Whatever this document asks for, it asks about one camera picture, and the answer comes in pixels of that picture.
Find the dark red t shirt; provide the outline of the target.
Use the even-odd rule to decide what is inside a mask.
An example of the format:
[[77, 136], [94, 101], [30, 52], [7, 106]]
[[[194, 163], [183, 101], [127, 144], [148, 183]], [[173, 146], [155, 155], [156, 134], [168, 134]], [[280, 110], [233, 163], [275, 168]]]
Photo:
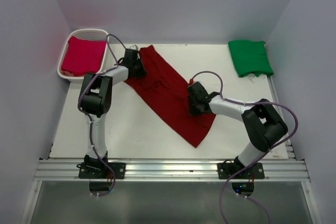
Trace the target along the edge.
[[187, 81], [150, 45], [140, 49], [147, 75], [125, 81], [179, 136], [198, 147], [209, 133], [216, 115], [191, 116]]

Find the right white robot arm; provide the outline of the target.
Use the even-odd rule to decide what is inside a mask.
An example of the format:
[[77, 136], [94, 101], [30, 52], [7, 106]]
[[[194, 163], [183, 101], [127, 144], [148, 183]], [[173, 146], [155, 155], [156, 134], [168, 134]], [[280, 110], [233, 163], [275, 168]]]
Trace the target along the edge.
[[287, 125], [266, 99], [247, 105], [240, 101], [225, 99], [218, 92], [209, 94], [199, 82], [190, 84], [187, 91], [192, 116], [223, 115], [244, 124], [249, 143], [232, 163], [224, 162], [221, 167], [230, 175], [267, 153], [288, 133]]

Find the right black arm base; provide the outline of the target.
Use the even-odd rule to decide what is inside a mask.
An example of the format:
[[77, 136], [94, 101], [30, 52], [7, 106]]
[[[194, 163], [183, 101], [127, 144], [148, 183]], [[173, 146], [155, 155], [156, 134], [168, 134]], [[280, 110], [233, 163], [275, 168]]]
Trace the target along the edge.
[[256, 163], [250, 168], [245, 168], [239, 160], [225, 160], [217, 163], [219, 179], [228, 179], [239, 172], [233, 179], [264, 179], [265, 173], [262, 163]]

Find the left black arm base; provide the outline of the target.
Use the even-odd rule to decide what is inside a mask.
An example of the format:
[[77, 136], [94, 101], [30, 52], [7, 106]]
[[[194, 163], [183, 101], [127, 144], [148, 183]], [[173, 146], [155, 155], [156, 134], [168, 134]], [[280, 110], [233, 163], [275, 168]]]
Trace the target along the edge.
[[114, 171], [114, 175], [111, 170], [106, 168], [104, 165], [102, 169], [90, 168], [84, 163], [77, 164], [79, 169], [78, 177], [80, 179], [124, 179], [126, 171], [126, 163], [121, 162], [109, 162], [108, 165]]

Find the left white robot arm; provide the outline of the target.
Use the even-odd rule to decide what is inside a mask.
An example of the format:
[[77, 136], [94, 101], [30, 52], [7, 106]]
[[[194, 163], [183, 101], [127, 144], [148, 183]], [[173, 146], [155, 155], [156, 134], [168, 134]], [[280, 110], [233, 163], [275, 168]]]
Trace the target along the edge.
[[106, 115], [112, 105], [112, 88], [116, 84], [146, 75], [140, 52], [127, 48], [124, 57], [115, 66], [99, 73], [84, 76], [78, 110], [83, 113], [88, 125], [88, 150], [84, 157], [86, 169], [102, 170], [108, 167], [108, 151], [105, 141]]

